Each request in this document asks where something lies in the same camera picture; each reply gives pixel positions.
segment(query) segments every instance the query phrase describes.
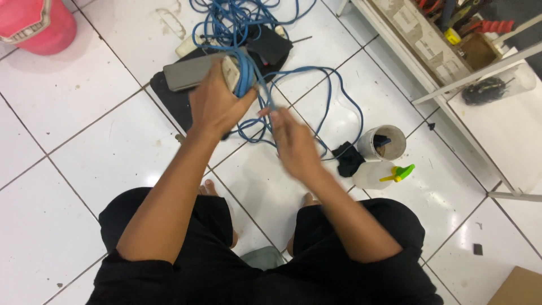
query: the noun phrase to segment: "white tile floor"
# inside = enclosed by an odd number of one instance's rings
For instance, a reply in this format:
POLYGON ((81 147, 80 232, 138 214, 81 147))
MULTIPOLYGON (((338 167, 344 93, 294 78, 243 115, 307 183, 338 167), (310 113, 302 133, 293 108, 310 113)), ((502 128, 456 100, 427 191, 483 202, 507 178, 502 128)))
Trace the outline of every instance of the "white tile floor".
MULTIPOLYGON (((40 57, 0 45, 2 305, 84 304, 106 253, 96 216, 124 190, 154 185, 179 147, 179 131, 146 85, 177 59, 175 48, 204 15, 175 0, 64 2, 79 29, 68 49, 40 57)), ((301 1, 301 10, 311 2, 301 1)), ((488 199, 499 179, 436 105, 410 104, 424 94, 421 86, 359 12, 347 7, 334 16, 338 2, 317 0, 287 26, 292 40, 313 37, 294 45, 285 69, 338 68, 363 110, 364 130, 399 126, 409 137, 396 163, 416 165, 383 191, 351 189, 350 179, 340 179, 344 188, 357 200, 393 198, 418 215, 426 230, 420 263, 446 304, 486 304, 515 265, 542 272, 541 205, 488 199), (436 123, 434 131, 427 122, 436 123), (483 256, 472 254, 473 243, 483 245, 483 256)), ((272 12, 286 19, 291 6, 282 1, 272 12)), ((285 78, 275 101, 293 105, 297 118, 315 127, 324 113, 323 78, 285 78)), ((332 88, 320 137, 335 148, 355 138, 360 118, 336 78, 332 88)), ((326 167, 338 176, 336 165, 326 167)), ((235 252, 282 251, 306 190, 282 170, 276 151, 232 136, 209 167, 204 179, 215 181, 241 236, 235 252)))

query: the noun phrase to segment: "cable bundle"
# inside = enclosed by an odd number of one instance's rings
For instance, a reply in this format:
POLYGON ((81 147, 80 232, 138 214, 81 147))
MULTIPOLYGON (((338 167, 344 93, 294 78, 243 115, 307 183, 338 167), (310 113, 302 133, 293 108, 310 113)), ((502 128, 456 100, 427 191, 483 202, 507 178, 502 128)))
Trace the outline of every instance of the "cable bundle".
MULTIPOLYGON (((327 151, 329 150, 329 148, 326 146, 324 141, 320 140, 317 137, 317 135, 320 132, 322 125, 324 124, 324 121, 327 117, 327 114, 330 108, 330 103, 331 103, 330 74, 331 73, 334 73, 337 75, 337 77, 339 78, 340 89, 342 93, 356 107, 361 117, 361 126, 359 129, 359 133, 357 134, 356 139, 352 143, 354 144, 355 142, 357 142, 360 136, 362 135, 362 130, 363 130, 362 110, 344 90, 343 79, 340 76, 340 74, 333 68, 307 66, 307 67, 300 67, 291 71, 277 71, 277 72, 268 73, 266 75, 262 75, 259 69, 257 68, 254 60, 249 55, 239 50, 239 46, 243 45, 248 37, 248 27, 250 25, 257 25, 258 28, 261 28, 261 26, 268 26, 274 30, 279 25, 292 24, 299 18, 305 16, 313 8, 316 1, 317 0, 314 0, 311 6, 300 15, 299 14, 299 0, 295 0, 295 17, 292 20, 285 21, 285 22, 278 21, 269 11, 269 9, 277 7, 280 4, 280 0, 278 0, 274 4, 264 4, 261 2, 261 0, 212 0, 212 1, 190 0, 190 6, 197 12, 207 14, 203 22, 199 22, 196 24, 196 26, 194 26, 194 29, 192 31, 192 40, 194 44, 201 48, 214 48, 214 49, 228 51, 231 53, 232 56, 234 56, 237 59, 238 67, 240 71, 240 79, 234 90, 234 94, 236 96, 238 97, 244 96, 248 92, 248 90, 252 87, 252 84, 254 82, 254 77, 256 77, 256 81, 260 84, 260 87, 263 89, 265 93, 265 99, 262 98, 262 96, 258 93, 258 102, 260 104, 260 108, 263 109, 265 107, 270 107, 272 110, 274 110, 275 104, 273 103, 273 99, 271 98, 271 90, 273 89, 273 87, 276 87, 277 81, 293 73, 307 72, 307 71, 311 71, 315 69, 322 71, 323 73, 326 74, 326 79, 328 83, 326 111, 325 111, 324 117, 322 118, 322 120, 320 121, 320 124, 318 125, 318 128, 315 130, 315 138, 325 149, 324 153, 321 156, 323 158, 327 154, 327 151), (225 21, 228 21, 229 23, 231 23, 231 26, 226 26, 224 24, 225 21), (203 38, 205 38, 205 40, 207 41, 214 39, 220 44, 219 46, 200 45, 196 42, 196 39, 195 39, 196 30, 201 26, 203 26, 203 38), (270 75, 280 75, 280 76, 277 79, 273 80, 271 82, 270 87, 268 88, 264 78, 270 75)), ((231 133, 232 134, 238 133, 241 138, 247 140, 250 143, 266 142, 276 147, 275 143, 263 138, 265 136, 266 131, 269 131, 271 133, 273 132, 273 128, 271 126, 269 117, 248 119, 242 123, 239 123, 237 125, 237 130, 234 130, 231 133), (244 133, 243 131, 244 129, 254 126, 258 123, 263 124, 263 130, 260 133, 258 138, 250 138, 250 136, 247 136, 244 133)), ((327 158, 327 159, 324 159, 323 161, 333 160, 339 156, 340 155, 333 158, 327 158)))

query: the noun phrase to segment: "black cloth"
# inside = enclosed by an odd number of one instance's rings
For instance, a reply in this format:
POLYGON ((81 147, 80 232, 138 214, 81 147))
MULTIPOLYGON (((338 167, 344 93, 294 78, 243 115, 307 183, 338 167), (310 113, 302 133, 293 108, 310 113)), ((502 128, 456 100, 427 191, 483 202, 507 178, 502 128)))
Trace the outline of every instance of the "black cloth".
POLYGON ((346 141, 339 146, 336 150, 332 150, 331 153, 334 157, 337 157, 339 165, 337 171, 339 175, 343 177, 352 177, 357 171, 360 165, 365 162, 365 159, 359 154, 356 148, 346 141))
POLYGON ((115 250, 150 188, 129 190, 100 213, 110 253, 87 304, 442 304, 418 264, 425 231, 404 205, 390 199, 361 203, 404 247, 386 260, 348 258, 320 206, 298 211, 294 258, 278 268, 251 268, 230 249, 233 227, 226 201, 198 196, 177 260, 129 262, 115 250))

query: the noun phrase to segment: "person's right hand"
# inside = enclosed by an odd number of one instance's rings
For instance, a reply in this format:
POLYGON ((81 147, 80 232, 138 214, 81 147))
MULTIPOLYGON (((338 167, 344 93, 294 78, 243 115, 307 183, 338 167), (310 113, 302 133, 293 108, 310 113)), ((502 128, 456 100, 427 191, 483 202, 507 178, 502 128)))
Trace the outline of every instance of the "person's right hand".
POLYGON ((305 124, 299 124, 287 109, 271 112, 273 137, 286 171, 305 185, 324 168, 314 145, 314 137, 305 124))

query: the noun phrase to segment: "black shorts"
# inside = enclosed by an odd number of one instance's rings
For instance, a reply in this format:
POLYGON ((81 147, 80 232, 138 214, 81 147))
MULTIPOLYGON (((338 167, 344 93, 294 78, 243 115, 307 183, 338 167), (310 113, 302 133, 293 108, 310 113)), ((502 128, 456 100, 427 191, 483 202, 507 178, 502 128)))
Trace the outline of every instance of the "black shorts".
MULTIPOLYGON (((135 188, 117 196, 99 215, 101 235, 108 252, 114 250, 126 225, 151 188, 135 188)), ((403 248, 419 259, 425 230, 414 213, 391 199, 360 201, 403 248)), ((173 264, 180 268, 179 289, 183 294, 200 294, 213 287, 248 281, 278 273, 305 282, 359 289, 359 263, 350 260, 320 206, 298 211, 294 238, 294 258, 278 268, 262 271, 252 268, 233 253, 233 226, 228 205, 218 196, 196 198, 186 238, 173 264)), ((371 286, 371 279, 362 284, 371 286)))

